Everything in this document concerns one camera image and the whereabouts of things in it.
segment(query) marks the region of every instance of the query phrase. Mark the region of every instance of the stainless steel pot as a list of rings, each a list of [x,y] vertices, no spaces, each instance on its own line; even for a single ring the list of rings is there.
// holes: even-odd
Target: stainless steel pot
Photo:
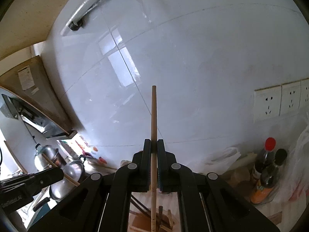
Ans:
[[[85,173],[83,162],[80,160],[74,160],[62,167],[62,170],[67,175],[71,176],[75,181],[82,182],[88,175]],[[74,186],[66,178],[52,184],[49,187],[49,196],[41,200],[37,205],[33,207],[33,211],[37,211],[45,203],[48,203],[50,199],[55,200],[59,203],[65,198],[76,186]]]
[[[34,156],[34,164],[39,171],[45,170],[49,167],[49,163],[46,161],[46,159],[44,159],[42,153],[44,153],[47,158],[49,158],[58,167],[66,165],[66,162],[60,155],[59,150],[57,148],[53,148],[50,145],[46,145],[40,151],[37,151]]]

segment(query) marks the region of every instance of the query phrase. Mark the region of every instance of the orange bottle label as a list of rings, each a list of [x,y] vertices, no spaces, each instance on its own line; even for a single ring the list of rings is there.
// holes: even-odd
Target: orange bottle label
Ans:
[[[272,189],[273,187],[272,188],[263,187],[261,185],[261,180],[258,180],[254,192],[250,197],[250,201],[254,204],[261,203],[269,195]]]

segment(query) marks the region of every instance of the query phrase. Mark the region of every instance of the wall socket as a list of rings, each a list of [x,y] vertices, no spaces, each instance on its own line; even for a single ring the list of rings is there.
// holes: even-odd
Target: wall socket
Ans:
[[[281,86],[254,91],[254,122],[279,116]]]
[[[300,91],[299,108],[309,106],[309,79],[300,81]]]
[[[300,81],[282,85],[280,115],[297,110],[299,99]]]

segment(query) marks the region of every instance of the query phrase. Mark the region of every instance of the red bottle cap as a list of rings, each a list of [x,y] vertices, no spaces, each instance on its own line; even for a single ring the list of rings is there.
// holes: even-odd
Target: red bottle cap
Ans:
[[[265,141],[265,149],[267,151],[273,151],[273,149],[275,148],[275,145],[276,145],[276,140],[272,137],[269,137],[266,139]]]

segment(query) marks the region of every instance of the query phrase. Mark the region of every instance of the sauce bottle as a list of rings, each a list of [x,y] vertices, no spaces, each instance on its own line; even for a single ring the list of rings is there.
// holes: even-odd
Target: sauce bottle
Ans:
[[[257,155],[252,173],[250,176],[250,182],[252,185],[256,185],[257,181],[261,177],[261,173],[265,167],[270,165],[274,158],[273,149],[275,148],[276,140],[269,137],[265,141],[265,148]]]
[[[272,191],[276,183],[279,181],[279,169],[284,163],[286,157],[287,152],[284,149],[277,150],[273,163],[263,170],[261,177],[251,194],[250,201],[253,204],[261,203]]]

